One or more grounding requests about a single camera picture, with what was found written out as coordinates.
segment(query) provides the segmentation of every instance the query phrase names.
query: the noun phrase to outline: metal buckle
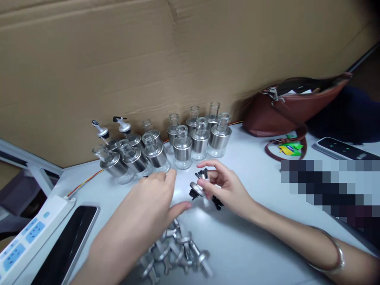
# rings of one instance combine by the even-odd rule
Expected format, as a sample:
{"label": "metal buckle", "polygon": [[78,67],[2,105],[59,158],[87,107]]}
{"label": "metal buckle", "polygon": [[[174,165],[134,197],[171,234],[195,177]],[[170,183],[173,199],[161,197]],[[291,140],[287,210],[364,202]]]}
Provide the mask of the metal buckle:
{"label": "metal buckle", "polygon": [[280,139],[274,139],[270,141],[272,144],[280,144],[282,141]]}
{"label": "metal buckle", "polygon": [[268,88],[267,92],[262,92],[262,93],[268,95],[273,101],[278,100],[276,87],[270,87]]}
{"label": "metal buckle", "polygon": [[282,101],[282,103],[285,103],[285,99],[284,98],[278,98],[277,97],[277,100],[273,100],[270,104],[272,104],[272,106],[274,106],[274,103],[277,102],[278,99],[280,99]]}

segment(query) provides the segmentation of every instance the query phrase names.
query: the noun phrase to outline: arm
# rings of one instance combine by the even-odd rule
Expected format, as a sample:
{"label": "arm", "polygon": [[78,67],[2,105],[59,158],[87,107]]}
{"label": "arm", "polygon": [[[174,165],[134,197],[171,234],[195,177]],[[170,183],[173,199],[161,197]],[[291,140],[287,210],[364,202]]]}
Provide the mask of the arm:
{"label": "arm", "polygon": [[191,207],[170,207],[175,170],[153,173],[137,183],[94,239],[72,285],[119,284],[172,221]]}
{"label": "arm", "polygon": [[[208,172],[210,182],[204,179],[198,180],[207,198],[215,195],[234,213],[269,231],[317,268],[331,270],[337,266],[338,252],[325,234],[257,203],[250,197],[237,175],[219,161],[203,161],[197,166],[216,168]],[[326,276],[336,284],[375,284],[379,278],[379,260],[343,241],[338,239],[336,241],[343,251],[346,264],[339,273],[327,273]]]}

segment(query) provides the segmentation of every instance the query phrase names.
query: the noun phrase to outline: glass bottle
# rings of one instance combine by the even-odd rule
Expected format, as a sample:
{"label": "glass bottle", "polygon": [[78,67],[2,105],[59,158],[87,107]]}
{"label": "glass bottle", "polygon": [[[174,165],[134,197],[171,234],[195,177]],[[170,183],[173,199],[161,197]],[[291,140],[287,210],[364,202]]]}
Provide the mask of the glass bottle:
{"label": "glass bottle", "polygon": [[219,102],[211,102],[210,103],[210,109],[209,114],[207,116],[208,125],[207,130],[210,131],[213,126],[215,126],[218,122],[218,112],[220,108]]}
{"label": "glass bottle", "polygon": [[210,132],[207,131],[207,118],[199,117],[197,119],[196,129],[191,132],[191,140],[193,142],[191,152],[192,159],[203,160],[206,158],[209,138]]}
{"label": "glass bottle", "polygon": [[169,115],[169,127],[167,127],[167,135],[169,137],[169,143],[173,145],[173,141],[176,136],[176,128],[179,125],[179,116],[178,114],[170,114]]}
{"label": "glass bottle", "polygon": [[199,106],[190,107],[190,116],[186,120],[186,125],[188,128],[188,137],[190,137],[192,130],[197,126],[197,119],[199,116]]}
{"label": "glass bottle", "polygon": [[228,113],[221,113],[217,125],[211,128],[207,152],[215,158],[223,157],[226,154],[226,147],[232,132],[228,126],[229,122],[230,115]]}
{"label": "glass bottle", "polygon": [[136,174],[138,179],[153,173],[152,167],[145,156],[142,155],[141,150],[137,147],[132,147],[128,139],[119,141],[118,149],[122,154],[123,162]]}
{"label": "glass bottle", "polygon": [[122,162],[120,153],[110,152],[102,144],[94,147],[92,153],[100,158],[100,167],[115,177],[119,184],[127,184],[134,177],[134,172]]}
{"label": "glass bottle", "polygon": [[92,120],[92,125],[98,130],[98,138],[101,138],[106,145],[116,142],[116,140],[110,136],[109,130],[106,127],[101,127],[98,121]]}
{"label": "glass bottle", "polygon": [[191,164],[192,141],[188,137],[187,126],[179,125],[176,128],[177,137],[173,142],[174,164],[179,169],[188,169]]}
{"label": "glass bottle", "polygon": [[158,130],[156,130],[156,129],[153,128],[152,121],[150,119],[144,120],[142,122],[142,126],[144,128],[145,133],[151,132],[152,135],[153,135],[153,137],[154,137],[154,139],[158,143],[162,144],[162,140],[160,138],[160,132]]}
{"label": "glass bottle", "polygon": [[144,154],[153,166],[153,170],[155,172],[168,172],[170,169],[170,163],[163,150],[163,144],[158,143],[151,132],[143,134],[142,141],[145,144]]}
{"label": "glass bottle", "polygon": [[131,124],[124,122],[123,117],[114,117],[113,121],[120,124],[119,132],[129,140],[131,146],[138,147],[144,153],[145,145],[141,140],[141,136],[131,132]]}

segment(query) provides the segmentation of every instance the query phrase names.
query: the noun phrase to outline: bracelet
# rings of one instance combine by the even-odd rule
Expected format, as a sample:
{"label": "bracelet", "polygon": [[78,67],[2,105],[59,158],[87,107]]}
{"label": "bracelet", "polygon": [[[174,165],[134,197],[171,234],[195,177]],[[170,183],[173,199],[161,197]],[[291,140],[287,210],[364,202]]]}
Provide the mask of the bracelet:
{"label": "bracelet", "polygon": [[336,268],[333,268],[331,270],[320,269],[320,268],[312,265],[310,262],[308,262],[308,264],[312,268],[314,268],[314,269],[316,269],[316,270],[318,270],[320,272],[323,272],[323,273],[329,273],[329,274],[337,274],[337,273],[339,273],[344,268],[344,265],[346,264],[345,261],[344,261],[344,256],[343,256],[342,249],[340,248],[340,246],[338,245],[338,243],[335,241],[335,239],[328,232],[322,230],[321,228],[317,228],[317,227],[314,227],[314,226],[310,226],[310,227],[312,227],[312,228],[314,228],[314,229],[316,229],[316,230],[324,233],[334,243],[334,245],[336,247],[336,250],[338,252],[338,255],[339,255],[339,259],[338,259],[338,265],[336,266]]}

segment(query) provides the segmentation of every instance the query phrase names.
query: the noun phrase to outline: yellow tag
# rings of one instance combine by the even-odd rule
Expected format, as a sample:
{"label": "yellow tag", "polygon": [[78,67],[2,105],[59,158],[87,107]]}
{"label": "yellow tag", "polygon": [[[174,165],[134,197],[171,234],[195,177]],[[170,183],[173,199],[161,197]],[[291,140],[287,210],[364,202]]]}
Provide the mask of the yellow tag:
{"label": "yellow tag", "polygon": [[278,148],[280,149],[280,152],[283,152],[286,155],[293,154],[293,152],[290,149],[288,149],[286,146],[279,146]]}

